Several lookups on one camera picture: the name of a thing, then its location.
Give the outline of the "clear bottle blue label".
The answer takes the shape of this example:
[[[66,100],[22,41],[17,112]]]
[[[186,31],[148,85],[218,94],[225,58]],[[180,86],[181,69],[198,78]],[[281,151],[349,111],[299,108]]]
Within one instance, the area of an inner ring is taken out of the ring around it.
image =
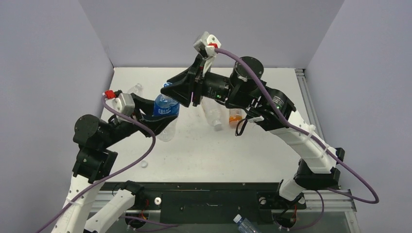
[[[154,101],[154,113],[155,117],[170,117],[173,115],[178,116],[180,111],[180,104],[164,95],[159,94]],[[163,142],[171,141],[176,132],[177,118],[167,125],[167,127],[157,136],[157,138]]]

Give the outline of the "clear bottle blue-white cap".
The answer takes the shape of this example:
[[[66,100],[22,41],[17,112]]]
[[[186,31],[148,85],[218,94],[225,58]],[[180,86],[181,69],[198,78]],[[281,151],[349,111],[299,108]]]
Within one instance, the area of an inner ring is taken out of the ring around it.
[[[142,96],[143,90],[144,90],[144,88],[143,88],[142,84],[137,83],[137,84],[135,84],[134,86],[132,86],[132,87],[127,91],[127,93],[128,93],[128,94],[135,94],[135,95],[137,95],[137,96]]]

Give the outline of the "large clear bottle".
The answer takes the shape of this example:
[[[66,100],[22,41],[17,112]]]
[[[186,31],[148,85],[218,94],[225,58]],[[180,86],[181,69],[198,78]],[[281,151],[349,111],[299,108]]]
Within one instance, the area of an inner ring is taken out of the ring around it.
[[[223,130],[223,124],[221,120],[221,111],[219,105],[215,100],[203,98],[201,100],[201,107],[204,111],[208,124],[213,127],[214,131]]]

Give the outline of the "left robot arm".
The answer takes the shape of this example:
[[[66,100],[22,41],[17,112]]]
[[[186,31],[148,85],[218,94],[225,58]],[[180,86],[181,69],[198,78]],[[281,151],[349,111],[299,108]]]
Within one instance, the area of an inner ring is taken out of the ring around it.
[[[52,219],[54,233],[104,233],[129,208],[148,204],[144,187],[126,181],[119,185],[112,200],[89,216],[100,189],[115,176],[112,167],[118,154],[109,148],[136,132],[155,140],[177,118],[177,114],[154,116],[154,101],[135,94],[108,90],[103,93],[102,102],[108,100],[115,102],[109,108],[112,116],[108,121],[84,115],[75,123],[73,141],[79,152],[64,207]]]

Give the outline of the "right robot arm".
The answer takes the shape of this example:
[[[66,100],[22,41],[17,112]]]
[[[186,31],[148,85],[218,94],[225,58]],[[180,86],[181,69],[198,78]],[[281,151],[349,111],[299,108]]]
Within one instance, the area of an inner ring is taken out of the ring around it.
[[[209,98],[228,109],[242,109],[246,120],[282,139],[299,156],[298,170],[282,180],[274,194],[280,207],[287,207],[304,190],[323,190],[338,185],[340,171],[336,160],[343,158],[341,148],[328,148],[313,125],[307,124],[294,103],[282,91],[266,86],[261,79],[262,63],[250,56],[241,57],[226,77],[212,73],[209,61],[198,55],[194,63],[168,79],[161,93],[189,107]],[[259,86],[264,86],[264,96]]]

